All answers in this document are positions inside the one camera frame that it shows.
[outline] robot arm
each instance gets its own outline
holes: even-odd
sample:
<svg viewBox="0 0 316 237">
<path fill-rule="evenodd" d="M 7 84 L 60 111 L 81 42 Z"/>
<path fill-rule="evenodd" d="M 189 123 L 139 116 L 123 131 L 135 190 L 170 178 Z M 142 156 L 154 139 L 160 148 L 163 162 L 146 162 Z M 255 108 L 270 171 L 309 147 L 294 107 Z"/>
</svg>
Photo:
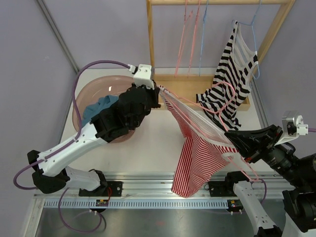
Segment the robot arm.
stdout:
<svg viewBox="0 0 316 237">
<path fill-rule="evenodd" d="M 109 108 L 94 116 L 77 139 L 75 134 L 45 152 L 33 150 L 28 153 L 29 164 L 44 160 L 33 166 L 35 172 L 32 174 L 35 186 L 43 193 L 53 193 L 64 187 L 81 188 L 91 196 L 101 196 L 105 191 L 107 181 L 101 171 L 81 171 L 68 165 L 88 151 L 139 127 L 152 108 L 160 107 L 159 88 L 153 80 L 154 69 L 141 64 L 139 67 L 131 66 L 130 71 L 134 72 L 132 87 Z"/>
<path fill-rule="evenodd" d="M 256 233 L 258 229 L 259 232 L 261 231 L 258 232 L 258 237 L 316 236 L 316 154 L 298 159 L 294 155 L 295 148 L 287 143 L 299 135 L 306 135 L 308 126 L 303 124 L 303 118 L 297 111 L 286 112 L 282 124 L 285 132 L 281 127 L 271 125 L 256 131 L 228 131 L 225 135 L 246 162 L 255 163 L 262 159 L 295 187 L 295 190 L 282 192 L 286 211 L 283 235 L 274 227 L 268 216 L 265 216 L 266 213 L 260 203 L 254 200 L 252 190 L 249 190 L 251 188 L 249 182 L 235 179 L 233 184 L 230 183 L 228 186 L 234 187 L 234 192 L 245 207 L 254 232 Z M 263 219 L 267 217 L 267 219 L 264 223 L 260 223 L 257 217 Z"/>
</svg>

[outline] striped tank top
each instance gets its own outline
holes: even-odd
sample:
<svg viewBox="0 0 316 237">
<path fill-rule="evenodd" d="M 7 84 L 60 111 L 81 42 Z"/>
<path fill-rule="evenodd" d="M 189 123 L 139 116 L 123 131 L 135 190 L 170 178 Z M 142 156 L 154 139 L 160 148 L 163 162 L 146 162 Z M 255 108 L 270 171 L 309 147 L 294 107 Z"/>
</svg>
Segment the striped tank top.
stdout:
<svg viewBox="0 0 316 237">
<path fill-rule="evenodd" d="M 254 68 L 258 65 L 257 52 L 251 51 L 244 42 L 240 24 L 235 21 L 230 39 L 218 64 L 213 84 L 221 81 L 230 83 L 235 89 L 235 97 L 223 110 L 221 117 L 229 129 L 238 130 L 240 124 L 236 118 L 237 108 L 251 92 L 249 82 Z M 197 102 L 213 111 L 221 109 L 233 96 L 231 87 L 225 84 L 207 89 L 203 94 L 197 94 Z M 221 129 L 224 129 L 218 114 L 205 114 Z"/>
</svg>

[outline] white tabletop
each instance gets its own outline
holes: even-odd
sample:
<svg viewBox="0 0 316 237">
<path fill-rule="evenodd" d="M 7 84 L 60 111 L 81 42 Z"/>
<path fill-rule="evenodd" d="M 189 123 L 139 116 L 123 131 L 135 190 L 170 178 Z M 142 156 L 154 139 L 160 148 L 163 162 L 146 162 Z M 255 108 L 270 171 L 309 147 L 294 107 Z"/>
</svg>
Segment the white tabletop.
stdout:
<svg viewBox="0 0 316 237">
<path fill-rule="evenodd" d="M 88 69 L 80 76 L 76 96 L 90 81 L 109 75 L 131 76 L 126 69 Z M 242 130 L 260 129 L 251 95 L 249 100 L 250 109 L 245 112 L 238 111 L 237 118 Z M 72 123 L 72 111 L 71 106 L 62 141 L 76 133 Z M 72 162 L 70 167 L 81 170 L 94 168 L 104 172 L 174 172 L 183 143 L 184 138 L 172 114 L 169 111 L 152 110 L 129 140 L 97 147 Z M 250 170 L 240 159 L 235 159 L 235 162 L 245 171 Z M 272 171 L 263 161 L 258 161 L 252 166 L 256 171 Z M 222 169 L 222 171 L 234 170 L 237 169 L 232 164 Z"/>
</svg>

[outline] metal floor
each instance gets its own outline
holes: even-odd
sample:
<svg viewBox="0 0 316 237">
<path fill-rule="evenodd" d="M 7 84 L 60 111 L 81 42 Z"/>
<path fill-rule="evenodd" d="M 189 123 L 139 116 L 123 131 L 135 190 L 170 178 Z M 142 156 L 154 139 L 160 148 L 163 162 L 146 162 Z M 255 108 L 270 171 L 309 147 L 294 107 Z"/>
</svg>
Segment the metal floor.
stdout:
<svg viewBox="0 0 316 237">
<path fill-rule="evenodd" d="M 266 200 L 264 208 L 274 222 L 283 229 L 285 212 L 281 200 Z M 62 209 L 64 219 L 72 227 L 89 230 L 98 224 L 98 217 L 87 213 L 71 221 L 82 209 Z M 246 214 L 226 214 L 225 210 L 204 209 L 108 209 L 102 214 L 107 227 L 92 237 L 253 237 L 253 229 Z M 56 208 L 44 208 L 37 237 L 76 237 L 64 227 Z"/>
</svg>

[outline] wooden frame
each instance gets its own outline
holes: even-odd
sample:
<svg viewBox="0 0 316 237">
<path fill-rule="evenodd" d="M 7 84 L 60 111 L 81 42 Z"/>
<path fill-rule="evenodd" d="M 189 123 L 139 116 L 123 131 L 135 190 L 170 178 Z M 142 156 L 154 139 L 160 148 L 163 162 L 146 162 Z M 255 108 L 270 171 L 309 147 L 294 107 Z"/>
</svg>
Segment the wooden frame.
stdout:
<svg viewBox="0 0 316 237">
<path fill-rule="evenodd" d="M 188 5 L 197 5 L 199 0 L 188 0 Z M 205 5 L 207 0 L 201 0 L 200 4 Z M 228 5 L 228 4 L 259 4 L 260 0 L 209 0 L 209 5 Z M 148 36 L 150 49 L 150 62 L 155 66 L 154 56 L 154 30 L 153 30 L 153 12 L 152 8 L 155 5 L 185 5 L 186 0 L 146 0 L 147 3 L 147 21 L 148 21 Z M 280 4 L 280 8 L 266 33 L 260 48 L 258 50 L 258 61 L 262 62 L 266 56 L 273 40 L 275 39 L 282 23 L 290 12 L 295 0 L 262 0 L 261 4 Z M 164 85 L 179 96 L 186 97 L 191 101 L 195 101 L 196 93 L 204 93 L 210 88 L 213 83 L 214 75 L 159 75 L 155 74 L 157 84 Z M 250 107 L 249 99 L 247 98 L 241 104 L 238 110 L 247 111 Z"/>
</svg>

